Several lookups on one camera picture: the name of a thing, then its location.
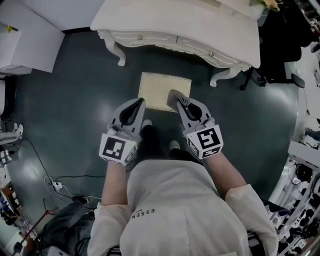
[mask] drawer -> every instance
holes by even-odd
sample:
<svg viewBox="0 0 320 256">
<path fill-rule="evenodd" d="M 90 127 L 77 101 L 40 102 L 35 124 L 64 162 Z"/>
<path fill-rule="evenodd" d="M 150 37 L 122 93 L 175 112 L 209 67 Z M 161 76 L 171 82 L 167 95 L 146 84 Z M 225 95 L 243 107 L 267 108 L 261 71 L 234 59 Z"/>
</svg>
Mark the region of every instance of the drawer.
<svg viewBox="0 0 320 256">
<path fill-rule="evenodd" d="M 241 62 L 210 46 L 185 37 L 179 36 L 177 45 L 181 48 L 188 49 L 217 68 L 229 68 Z"/>
<path fill-rule="evenodd" d="M 160 32 L 110 31 L 110 33 L 115 41 L 127 47 L 139 45 L 175 44 L 177 42 L 176 35 Z"/>
</svg>

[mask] baseboard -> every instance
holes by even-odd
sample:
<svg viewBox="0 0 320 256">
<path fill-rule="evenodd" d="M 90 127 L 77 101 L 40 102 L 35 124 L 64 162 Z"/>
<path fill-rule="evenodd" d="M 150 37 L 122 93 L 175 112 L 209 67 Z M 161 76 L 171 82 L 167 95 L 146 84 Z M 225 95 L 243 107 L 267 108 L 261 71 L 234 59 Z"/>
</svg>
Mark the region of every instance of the baseboard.
<svg viewBox="0 0 320 256">
<path fill-rule="evenodd" d="M 90 27 L 79 27 L 74 29 L 63 30 L 62 32 L 68 35 L 73 33 L 92 32 L 92 30 L 90 29 Z"/>
</svg>

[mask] forearm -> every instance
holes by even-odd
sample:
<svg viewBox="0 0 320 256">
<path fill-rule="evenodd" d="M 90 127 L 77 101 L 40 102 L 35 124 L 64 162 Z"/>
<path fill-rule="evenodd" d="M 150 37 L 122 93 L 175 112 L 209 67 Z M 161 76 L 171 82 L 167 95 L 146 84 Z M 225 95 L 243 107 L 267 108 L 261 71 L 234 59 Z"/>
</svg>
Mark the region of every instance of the forearm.
<svg viewBox="0 0 320 256">
<path fill-rule="evenodd" d="M 108 162 L 101 204 L 103 206 L 128 204 L 125 166 Z"/>
<path fill-rule="evenodd" d="M 222 152 L 206 158 L 206 162 L 211 170 L 213 182 L 223 198 L 230 189 L 247 184 L 242 175 Z"/>
</svg>

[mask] beige mat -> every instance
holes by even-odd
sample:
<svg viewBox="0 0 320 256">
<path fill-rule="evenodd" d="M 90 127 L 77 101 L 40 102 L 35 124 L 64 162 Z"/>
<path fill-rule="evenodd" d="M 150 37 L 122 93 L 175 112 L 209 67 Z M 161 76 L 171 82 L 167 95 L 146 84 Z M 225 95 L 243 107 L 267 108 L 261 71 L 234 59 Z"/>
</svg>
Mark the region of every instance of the beige mat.
<svg viewBox="0 0 320 256">
<path fill-rule="evenodd" d="M 139 97 L 145 99 L 146 107 L 148 109 L 175 112 L 171 107 L 167 106 L 169 91 L 175 89 L 189 97 L 190 88 L 190 79 L 166 74 L 143 72 L 140 82 Z"/>
</svg>

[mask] shirt sleeve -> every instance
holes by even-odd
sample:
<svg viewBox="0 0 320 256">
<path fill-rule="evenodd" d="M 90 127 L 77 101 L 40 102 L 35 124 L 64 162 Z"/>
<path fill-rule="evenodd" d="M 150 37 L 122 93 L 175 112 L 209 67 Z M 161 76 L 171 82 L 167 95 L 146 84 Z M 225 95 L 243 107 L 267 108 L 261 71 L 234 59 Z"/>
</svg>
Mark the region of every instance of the shirt sleeve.
<svg viewBox="0 0 320 256">
<path fill-rule="evenodd" d="M 266 255 L 276 256 L 278 235 L 264 204 L 251 185 L 230 189 L 225 196 L 225 202 L 240 219 L 245 229 L 259 236 Z"/>
<path fill-rule="evenodd" d="M 128 205 L 103 206 L 99 203 L 94 210 L 88 256 L 105 256 L 111 248 L 118 246 L 131 214 L 132 209 Z"/>
</svg>

